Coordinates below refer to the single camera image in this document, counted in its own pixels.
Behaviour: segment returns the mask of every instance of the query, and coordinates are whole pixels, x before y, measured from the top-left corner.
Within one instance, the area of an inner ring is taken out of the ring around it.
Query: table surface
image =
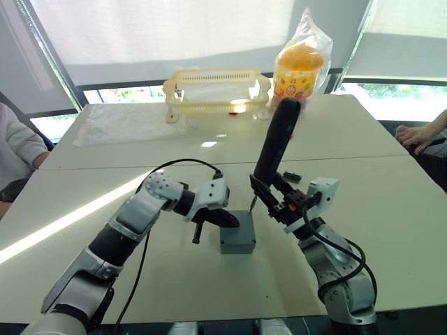
[[[43,170],[157,166],[177,158],[209,163],[255,163],[270,121],[244,113],[188,114],[186,135],[158,140],[76,147],[73,140],[95,105],[88,105],[42,164]],[[164,103],[122,104],[127,110],[166,109]],[[406,156],[399,143],[353,96],[313,97],[298,119],[283,160]],[[201,147],[204,142],[217,142]]]
[[[253,194],[248,175],[254,164],[219,167],[231,189],[228,209],[247,209]],[[0,224],[0,322],[39,317],[42,300],[57,277],[148,170],[41,170],[33,175]],[[447,302],[447,195],[410,156],[290,161],[281,163],[279,170],[303,174],[299,187],[304,191],[315,177],[340,179],[334,204],[323,217],[365,250],[379,284],[377,310]],[[201,166],[168,167],[166,172],[192,188],[212,176]],[[162,213],[124,322],[324,314],[316,279],[293,235],[268,218],[260,202],[254,222],[253,254],[221,255],[217,227],[206,223],[195,245],[193,223]],[[19,240],[18,249],[5,250]],[[117,279],[105,322],[114,322],[124,305],[141,251],[139,246]]]

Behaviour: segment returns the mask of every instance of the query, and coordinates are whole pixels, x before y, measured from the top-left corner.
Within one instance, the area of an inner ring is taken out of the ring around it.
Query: black cylindrical object
[[[137,241],[105,225],[90,243],[89,249],[106,262],[121,267],[137,245]]]
[[[379,329],[375,323],[369,325],[346,325],[332,321],[334,335],[379,335]]]
[[[301,104],[297,100],[285,98],[280,102],[273,115],[253,173],[257,179],[267,186],[273,183],[279,162],[292,136],[300,110]]]

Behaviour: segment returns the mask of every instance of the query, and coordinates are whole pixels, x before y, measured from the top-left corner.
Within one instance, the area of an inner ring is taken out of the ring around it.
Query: wire
[[[207,163],[205,161],[201,161],[200,159],[194,159],[194,158],[181,158],[181,159],[176,159],[174,161],[170,161],[170,162],[164,163],[164,164],[156,167],[155,169],[153,169],[149,174],[151,174],[153,172],[156,172],[157,170],[160,170],[160,169],[162,169],[162,168],[164,168],[166,166],[173,165],[173,164],[176,164],[176,163],[179,163],[179,162],[197,162],[197,163],[206,165],[209,168],[212,168],[216,172],[216,174],[221,174],[221,170],[219,170],[217,167],[213,166],[212,164],[209,164],[209,163]],[[142,186],[143,182],[144,182],[144,180],[141,182],[139,187],[137,187],[137,189],[135,191],[136,193],[141,189],[141,186]],[[124,317],[124,314],[126,313],[127,308],[131,304],[133,295],[135,294],[135,291],[136,291],[137,286],[138,286],[138,282],[140,281],[142,268],[143,268],[143,265],[145,263],[146,252],[147,252],[147,244],[149,242],[150,232],[151,231],[149,230],[147,232],[147,235],[146,235],[145,246],[144,246],[143,251],[142,251],[140,266],[138,268],[138,273],[137,273],[137,276],[135,278],[135,282],[133,283],[131,294],[129,295],[129,298],[127,298],[127,301],[126,301],[126,303],[125,303],[121,313],[119,314],[119,317],[118,317],[118,319],[117,319],[117,321],[115,323],[115,326],[113,328],[112,335],[117,335],[118,334],[118,329],[119,329],[119,326],[121,325],[122,318]]]
[[[310,335],[309,326],[307,325],[306,319],[302,318],[302,321],[304,322],[306,329],[307,329],[307,335]]]
[[[376,278],[374,277],[374,274],[372,273],[372,270],[366,264],[365,252],[363,252],[361,247],[359,247],[359,245],[355,244],[354,242],[352,242],[352,241],[350,241],[348,239],[345,239],[350,245],[352,245],[355,249],[357,249],[357,251],[360,254],[360,257],[358,257],[357,255],[355,255],[354,253],[350,252],[349,250],[343,248],[342,246],[340,246],[340,245],[330,241],[329,239],[326,239],[325,237],[321,236],[315,230],[315,228],[312,227],[312,225],[310,224],[309,217],[307,216],[307,205],[306,204],[302,207],[302,217],[303,217],[303,219],[305,221],[306,226],[311,230],[312,234],[317,239],[319,239],[320,241],[325,242],[326,244],[330,245],[333,248],[336,248],[337,250],[343,252],[344,254],[350,256],[351,258],[353,258],[354,260],[359,262],[358,267],[356,269],[354,269],[350,274],[347,274],[345,276],[341,276],[338,279],[335,279],[333,281],[330,281],[330,282],[320,286],[320,288],[318,289],[318,298],[320,298],[320,300],[324,303],[324,301],[323,301],[323,293],[324,293],[324,291],[326,289],[328,289],[329,287],[332,287],[334,285],[347,282],[349,279],[357,276],[357,274],[359,274],[365,268],[366,271],[368,272],[369,277],[371,278],[372,287],[373,287],[373,290],[374,290],[374,303],[376,303],[376,300],[377,300],[377,282],[376,282]]]

